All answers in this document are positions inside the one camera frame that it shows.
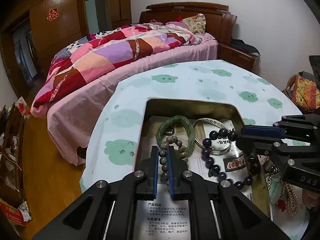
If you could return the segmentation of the person's right hand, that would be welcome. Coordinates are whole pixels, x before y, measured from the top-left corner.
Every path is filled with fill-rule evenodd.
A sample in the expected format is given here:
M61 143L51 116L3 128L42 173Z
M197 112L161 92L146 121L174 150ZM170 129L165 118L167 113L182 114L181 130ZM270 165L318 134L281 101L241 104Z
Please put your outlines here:
M319 198L320 194L311 192L309 190L303 189L302 193L302 200L304 205L308 208L311 209L313 207L318 207L319 206Z

